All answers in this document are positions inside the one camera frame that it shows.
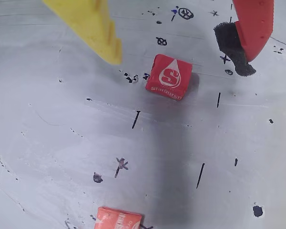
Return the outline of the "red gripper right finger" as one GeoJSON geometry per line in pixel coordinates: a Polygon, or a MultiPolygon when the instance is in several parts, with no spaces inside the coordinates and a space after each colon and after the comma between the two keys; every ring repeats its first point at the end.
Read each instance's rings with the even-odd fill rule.
{"type": "Polygon", "coordinates": [[[262,51],[273,32],[273,0],[234,0],[238,21],[222,22],[214,28],[219,50],[227,55],[240,76],[256,70],[249,64],[262,51]]]}

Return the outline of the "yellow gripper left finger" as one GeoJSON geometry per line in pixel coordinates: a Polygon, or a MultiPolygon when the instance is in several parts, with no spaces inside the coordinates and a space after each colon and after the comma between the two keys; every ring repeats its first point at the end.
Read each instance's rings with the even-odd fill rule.
{"type": "Polygon", "coordinates": [[[45,0],[44,4],[61,18],[98,56],[112,65],[122,63],[122,42],[106,0],[45,0]]]}

